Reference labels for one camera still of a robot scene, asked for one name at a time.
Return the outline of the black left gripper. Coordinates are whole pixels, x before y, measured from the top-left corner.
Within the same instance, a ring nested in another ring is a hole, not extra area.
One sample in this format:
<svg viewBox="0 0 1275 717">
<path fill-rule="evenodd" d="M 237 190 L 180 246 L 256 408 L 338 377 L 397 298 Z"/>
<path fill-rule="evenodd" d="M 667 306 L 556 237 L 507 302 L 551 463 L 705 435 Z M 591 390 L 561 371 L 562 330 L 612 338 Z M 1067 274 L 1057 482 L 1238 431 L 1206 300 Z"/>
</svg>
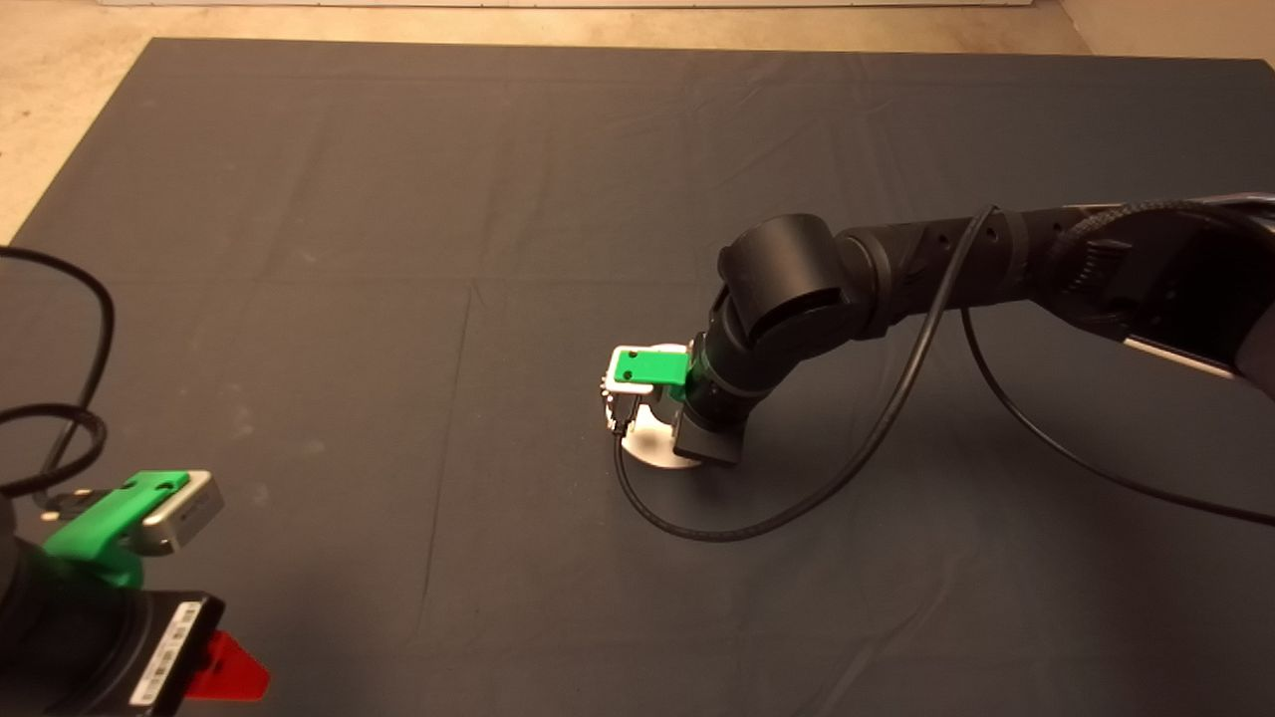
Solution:
<svg viewBox="0 0 1275 717">
<path fill-rule="evenodd" d="M 173 716 L 261 700 L 272 676 L 205 592 L 13 591 L 3 600 L 4 716 Z"/>
</svg>

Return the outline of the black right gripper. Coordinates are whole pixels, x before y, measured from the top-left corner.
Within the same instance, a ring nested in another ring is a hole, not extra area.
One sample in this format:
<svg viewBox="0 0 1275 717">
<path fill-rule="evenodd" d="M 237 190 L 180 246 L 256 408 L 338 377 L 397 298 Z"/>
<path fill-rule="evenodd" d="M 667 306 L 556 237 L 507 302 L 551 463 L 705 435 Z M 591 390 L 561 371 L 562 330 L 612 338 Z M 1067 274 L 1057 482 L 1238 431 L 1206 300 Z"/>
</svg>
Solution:
<svg viewBox="0 0 1275 717">
<path fill-rule="evenodd" d="M 673 454 L 715 466 L 742 461 L 747 404 L 732 395 L 687 395 L 673 426 Z"/>
</svg>

